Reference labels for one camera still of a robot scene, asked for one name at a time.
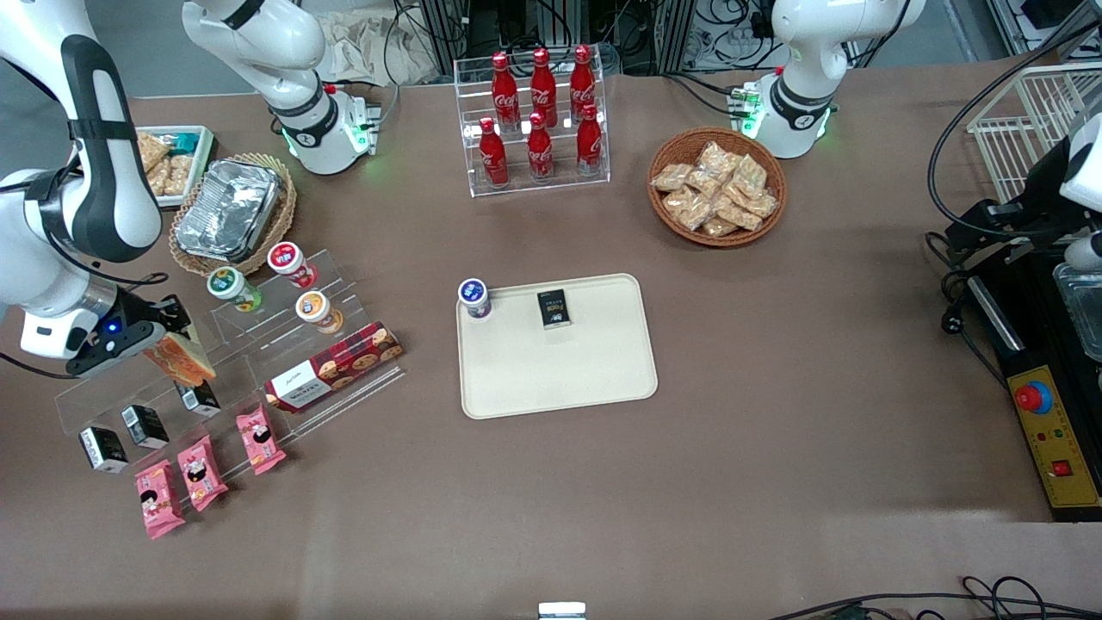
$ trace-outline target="yellow control panel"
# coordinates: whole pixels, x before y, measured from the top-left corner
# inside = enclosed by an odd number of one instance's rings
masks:
[[[1006,380],[1052,508],[1100,505],[1098,489],[1068,424],[1068,414],[1048,367]]]

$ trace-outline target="cup lid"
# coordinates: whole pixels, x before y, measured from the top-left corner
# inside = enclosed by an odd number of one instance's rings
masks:
[[[460,301],[464,305],[478,305],[486,298],[486,282],[467,278],[460,284]]]
[[[218,298],[234,298],[245,290],[245,275],[233,267],[219,267],[207,275],[207,292]]]
[[[312,290],[299,295],[294,303],[294,312],[307,324],[316,324],[329,314],[329,300],[324,294]]]
[[[277,273],[293,273],[302,262],[302,250],[291,241],[280,241],[268,250],[268,265]]]

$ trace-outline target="white cloth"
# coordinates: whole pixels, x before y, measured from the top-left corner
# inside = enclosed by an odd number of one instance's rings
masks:
[[[425,23],[421,9],[410,9],[399,18],[383,41],[387,30],[395,21],[392,9],[355,9],[317,15],[325,39],[333,50],[333,65],[329,73],[336,79],[364,79],[375,84],[391,84],[390,75],[400,85],[420,84],[440,75],[432,54],[425,45],[432,36],[414,25]],[[382,62],[383,44],[387,50],[387,65]]]

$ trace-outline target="blue cup lid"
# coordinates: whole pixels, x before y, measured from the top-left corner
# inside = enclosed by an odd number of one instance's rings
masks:
[[[460,284],[460,301],[463,303],[478,303],[486,297],[486,282],[478,278],[463,280]]]

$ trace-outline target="pink snack package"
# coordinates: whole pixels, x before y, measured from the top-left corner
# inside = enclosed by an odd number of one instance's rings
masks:
[[[218,466],[214,463],[209,435],[176,455],[176,463],[180,464],[180,471],[184,472],[184,483],[187,485],[187,494],[191,496],[195,510],[207,508],[227,490],[226,483],[218,476]]]
[[[158,540],[184,524],[180,503],[172,492],[172,466],[163,460],[138,475],[138,494],[145,534]]]
[[[260,476],[287,458],[276,445],[272,425],[268,422],[263,405],[251,414],[237,416],[237,429],[241,432],[241,442],[245,442],[245,454],[252,465],[252,474]]]

